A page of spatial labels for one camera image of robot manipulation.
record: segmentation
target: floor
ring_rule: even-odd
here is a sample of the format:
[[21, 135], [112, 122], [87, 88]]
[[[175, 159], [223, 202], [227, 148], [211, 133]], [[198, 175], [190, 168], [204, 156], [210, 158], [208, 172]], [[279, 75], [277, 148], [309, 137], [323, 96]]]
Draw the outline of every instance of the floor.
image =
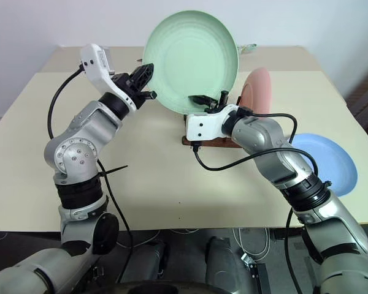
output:
[[[368, 234], [368, 225], [365, 225], [364, 229]], [[136, 231], [134, 232], [135, 243], [149, 239], [155, 233], [156, 231]], [[4, 235], [4, 232], [0, 232], [0, 238]], [[242, 251], [234, 241], [231, 229], [203, 229], [187, 235], [161, 230], [157, 238], [168, 242], [171, 249], [164, 279], [204, 282], [205, 246], [212, 236], [230, 238], [231, 247], [237, 257], [236, 263], [239, 267], [240, 281], [243, 285], [245, 284], [247, 293], [256, 293], [255, 282], [249, 277], [240, 261]], [[262, 228], [242, 229], [242, 239], [243, 245], [248, 251], [261, 251], [265, 242], [265, 231]], [[289, 240], [291, 261], [302, 291], [303, 293], [312, 293], [312, 288], [316, 283], [318, 266], [310, 260], [301, 237], [292, 237]], [[126, 244], [128, 240], [125, 232], [121, 232], [119, 241]], [[59, 245], [60, 242], [53, 239], [8, 233], [4, 239], [0, 240], [0, 270], [16, 264], [36, 251]], [[99, 264], [104, 267], [105, 272], [102, 279], [103, 284], [109, 284], [115, 280], [124, 264], [127, 252], [127, 249], [117, 246], [109, 255], [100, 259]], [[294, 286], [285, 262], [282, 240], [276, 240], [272, 236], [270, 251], [261, 262], [265, 263], [267, 267], [271, 293], [294, 293]]]

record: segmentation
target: beige table surface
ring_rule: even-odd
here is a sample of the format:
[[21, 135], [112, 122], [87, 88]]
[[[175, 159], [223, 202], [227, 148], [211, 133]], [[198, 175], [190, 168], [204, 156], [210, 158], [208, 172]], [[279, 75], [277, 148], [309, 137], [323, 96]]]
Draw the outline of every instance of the beige table surface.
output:
[[[0, 122], [0, 230], [59, 230], [59, 198], [43, 151], [50, 99], [69, 74], [35, 74]], [[247, 75], [239, 73], [231, 97], [239, 95]], [[368, 136], [321, 70], [278, 68], [270, 75], [272, 111], [293, 114], [298, 133], [324, 135], [353, 158], [358, 183], [341, 200], [359, 222], [368, 222]], [[53, 133], [62, 132], [74, 114], [100, 96], [83, 74], [77, 77], [56, 104]], [[291, 123], [278, 121], [288, 135]], [[289, 206], [254, 162], [220, 172], [206, 171], [196, 162], [181, 144], [182, 115], [148, 101], [123, 122], [101, 160], [108, 169], [129, 165], [109, 178], [132, 229], [284, 226]], [[211, 147], [199, 154], [209, 166], [246, 155], [240, 149]], [[115, 213], [111, 203], [108, 209]], [[298, 224], [295, 217], [292, 222]]]

